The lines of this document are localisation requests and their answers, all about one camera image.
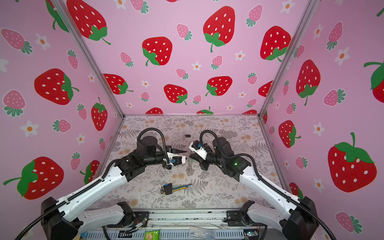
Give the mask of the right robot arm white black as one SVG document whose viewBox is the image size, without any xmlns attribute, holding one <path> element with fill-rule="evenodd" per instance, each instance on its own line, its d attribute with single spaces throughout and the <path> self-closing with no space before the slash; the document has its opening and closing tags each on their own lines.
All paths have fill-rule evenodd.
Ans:
<svg viewBox="0 0 384 240">
<path fill-rule="evenodd" d="M 265 178 L 259 173 L 255 159 L 249 154 L 235 154 L 224 137 L 204 130 L 200 139 L 191 142 L 189 148 L 193 152 L 190 157 L 199 162 L 202 170 L 206 171 L 210 165 L 217 166 L 225 175 L 254 190 L 273 206 L 268 209 L 246 204 L 242 210 L 246 225 L 264 224 L 281 231 L 288 240 L 310 240 L 318 227 L 322 227 L 330 239 L 336 239 L 318 217 L 310 198 L 301 199 Z"/>
</svg>

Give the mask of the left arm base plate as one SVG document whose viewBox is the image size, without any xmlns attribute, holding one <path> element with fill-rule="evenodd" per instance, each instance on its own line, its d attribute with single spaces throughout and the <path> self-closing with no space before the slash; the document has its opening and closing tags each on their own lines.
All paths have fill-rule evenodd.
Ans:
<svg viewBox="0 0 384 240">
<path fill-rule="evenodd" d="M 123 219 L 115 225 L 107 225 L 108 228 L 134 228 L 137 224 L 142 224 L 142 228 L 146 228 L 149 220 L 150 212 L 134 212 L 123 217 Z"/>
</svg>

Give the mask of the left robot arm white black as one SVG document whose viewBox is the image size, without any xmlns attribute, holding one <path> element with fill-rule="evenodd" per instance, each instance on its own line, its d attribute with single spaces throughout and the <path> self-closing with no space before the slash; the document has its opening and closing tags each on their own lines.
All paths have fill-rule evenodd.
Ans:
<svg viewBox="0 0 384 240">
<path fill-rule="evenodd" d="M 137 138 L 137 148 L 127 156 L 111 161 L 104 173 L 77 191 L 58 200 L 50 197 L 42 202 L 41 215 L 27 225 L 16 237 L 22 239 L 35 225 L 41 224 L 48 240 L 72 240 L 76 236 L 107 225 L 128 226 L 134 222 L 134 212 L 125 202 L 110 208 L 88 211 L 97 200 L 128 183 L 142 174 L 147 166 L 161 165 L 170 170 L 185 164 L 185 151 L 174 149 L 144 133 L 154 131 L 163 138 L 156 128 L 143 130 Z"/>
</svg>

